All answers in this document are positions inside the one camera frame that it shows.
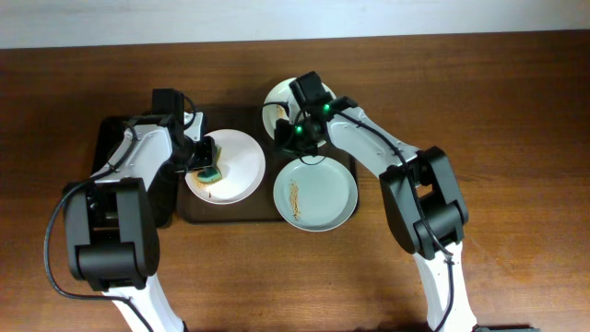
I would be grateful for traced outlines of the green yellow sponge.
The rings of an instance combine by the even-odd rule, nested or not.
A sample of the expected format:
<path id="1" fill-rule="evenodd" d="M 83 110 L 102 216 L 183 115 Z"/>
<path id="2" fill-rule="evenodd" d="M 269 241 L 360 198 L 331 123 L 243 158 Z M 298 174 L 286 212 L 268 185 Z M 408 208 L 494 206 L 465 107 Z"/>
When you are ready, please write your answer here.
<path id="1" fill-rule="evenodd" d="M 213 153 L 212 164 L 199 170 L 195 175 L 196 180 L 199 183 L 214 184 L 222 179 L 222 174 L 218 167 L 218 159 L 220 157 L 220 153 L 221 147 L 219 145 L 216 145 Z"/>

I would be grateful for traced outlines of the pinkish white plate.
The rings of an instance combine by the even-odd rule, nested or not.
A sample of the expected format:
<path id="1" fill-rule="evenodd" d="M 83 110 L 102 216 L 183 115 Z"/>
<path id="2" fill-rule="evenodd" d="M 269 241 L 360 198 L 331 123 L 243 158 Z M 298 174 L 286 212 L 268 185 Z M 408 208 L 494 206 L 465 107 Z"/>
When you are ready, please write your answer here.
<path id="1" fill-rule="evenodd" d="M 191 192 L 207 203 L 230 205 L 251 195 L 262 182 L 266 171 L 265 154 L 257 141 L 242 131 L 220 129 L 211 136 L 220 146 L 218 169 L 221 179 L 204 184 L 195 173 L 185 176 Z"/>

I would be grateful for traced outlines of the pale blue plate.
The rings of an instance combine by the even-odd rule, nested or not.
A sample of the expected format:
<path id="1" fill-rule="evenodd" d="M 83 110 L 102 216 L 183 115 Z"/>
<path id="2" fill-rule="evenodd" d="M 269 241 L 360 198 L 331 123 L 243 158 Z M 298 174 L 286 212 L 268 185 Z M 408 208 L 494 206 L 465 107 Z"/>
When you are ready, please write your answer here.
<path id="1" fill-rule="evenodd" d="M 331 231 L 355 211 L 359 190 L 351 171 L 329 157 L 304 157 L 288 163 L 277 175 L 274 203 L 293 227 L 309 232 Z"/>

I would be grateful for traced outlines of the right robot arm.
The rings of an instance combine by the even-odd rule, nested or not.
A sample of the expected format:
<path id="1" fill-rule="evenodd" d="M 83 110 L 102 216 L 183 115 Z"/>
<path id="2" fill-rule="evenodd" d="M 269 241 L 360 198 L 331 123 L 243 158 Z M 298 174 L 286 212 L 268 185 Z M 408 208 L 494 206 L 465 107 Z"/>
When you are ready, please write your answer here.
<path id="1" fill-rule="evenodd" d="M 468 211 L 445 152 L 416 148 L 389 134 L 352 98 L 336 96 L 314 71 L 274 86 L 265 104 L 286 112 L 276 119 L 277 148 L 312 155 L 324 141 L 378 178 L 389 230 L 418 267 L 429 328 L 476 330 L 462 267 Z"/>

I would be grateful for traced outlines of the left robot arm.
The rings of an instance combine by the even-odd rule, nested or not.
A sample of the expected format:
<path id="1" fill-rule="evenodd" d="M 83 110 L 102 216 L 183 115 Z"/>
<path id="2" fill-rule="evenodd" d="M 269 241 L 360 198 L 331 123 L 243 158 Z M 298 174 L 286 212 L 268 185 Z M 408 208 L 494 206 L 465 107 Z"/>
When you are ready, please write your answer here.
<path id="1" fill-rule="evenodd" d="M 206 117 L 176 89 L 153 89 L 149 112 L 122 122 L 119 146 L 87 180 L 64 190 L 54 212 L 65 222 L 68 268 L 113 302 L 134 331 L 184 331 L 157 269 L 158 230 L 171 222 L 179 178 L 214 162 Z"/>

